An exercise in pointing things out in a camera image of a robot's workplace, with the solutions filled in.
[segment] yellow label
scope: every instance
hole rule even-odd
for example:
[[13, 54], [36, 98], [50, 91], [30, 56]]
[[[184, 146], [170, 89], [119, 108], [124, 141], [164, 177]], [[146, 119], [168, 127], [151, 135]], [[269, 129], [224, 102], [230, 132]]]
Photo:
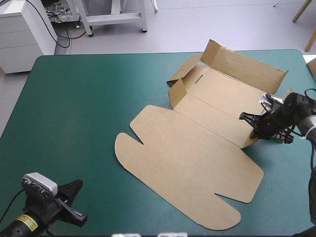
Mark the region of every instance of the yellow label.
[[17, 220], [22, 221], [32, 232], [38, 227], [36, 221], [28, 215], [23, 214]]

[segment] unfolded cardboard box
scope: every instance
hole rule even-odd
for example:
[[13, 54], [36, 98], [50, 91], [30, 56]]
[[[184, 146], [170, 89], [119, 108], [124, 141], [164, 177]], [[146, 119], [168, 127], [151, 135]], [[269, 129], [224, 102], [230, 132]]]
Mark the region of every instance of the unfolded cardboard box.
[[200, 225], [223, 230], [240, 213], [217, 195], [250, 202], [263, 171], [242, 150], [256, 142], [241, 112], [260, 114], [286, 72], [210, 41], [168, 81], [173, 110], [147, 106], [115, 142], [119, 162]]

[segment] green tabletop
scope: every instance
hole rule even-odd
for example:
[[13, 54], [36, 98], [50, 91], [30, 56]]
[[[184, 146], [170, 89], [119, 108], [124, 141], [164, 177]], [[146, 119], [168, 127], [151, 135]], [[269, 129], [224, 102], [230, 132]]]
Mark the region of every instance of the green tabletop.
[[[289, 70], [278, 96], [289, 87], [303, 93], [315, 86], [299, 51], [241, 53]], [[56, 235], [291, 235], [311, 227], [311, 148], [298, 137], [290, 145], [259, 141], [244, 149], [265, 176], [252, 203], [223, 198], [242, 215], [226, 231], [196, 224], [119, 164], [116, 135], [135, 137], [129, 123], [148, 104], [171, 108], [166, 81], [194, 54], [40, 57], [0, 138], [0, 213], [21, 189], [22, 176], [39, 172], [58, 184], [84, 181], [73, 207], [87, 213], [88, 222], [83, 228], [57, 222]], [[17, 199], [1, 229], [21, 213], [24, 200]]]

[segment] white drawer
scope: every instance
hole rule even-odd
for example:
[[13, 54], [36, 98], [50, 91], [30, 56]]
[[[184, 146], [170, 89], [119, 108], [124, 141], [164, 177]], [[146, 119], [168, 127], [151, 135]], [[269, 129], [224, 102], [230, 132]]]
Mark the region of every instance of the white drawer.
[[8, 16], [0, 18], [0, 33], [29, 30], [30, 28], [23, 16]]
[[32, 69], [35, 60], [42, 56], [38, 45], [0, 49], [0, 67], [5, 73], [26, 72]]
[[0, 48], [37, 45], [31, 31], [0, 33]]

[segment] gray floor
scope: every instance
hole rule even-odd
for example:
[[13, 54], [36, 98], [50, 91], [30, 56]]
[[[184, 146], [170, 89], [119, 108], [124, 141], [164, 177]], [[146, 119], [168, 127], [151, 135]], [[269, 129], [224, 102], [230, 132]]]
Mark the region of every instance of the gray floor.
[[[303, 0], [157, 0], [159, 11], [146, 0], [148, 32], [138, 23], [97, 26], [93, 37], [75, 39], [55, 54], [151, 53], [203, 51], [212, 38], [233, 50], [297, 49], [316, 54], [316, 45], [304, 52], [316, 27], [316, 3], [311, 3], [297, 23], [291, 20]], [[91, 15], [107, 13], [110, 0], [86, 0]], [[125, 11], [139, 8], [138, 0], [129, 0]], [[74, 30], [73, 36], [84, 29]], [[0, 70], [0, 135], [2, 134], [28, 73], [4, 75]]]

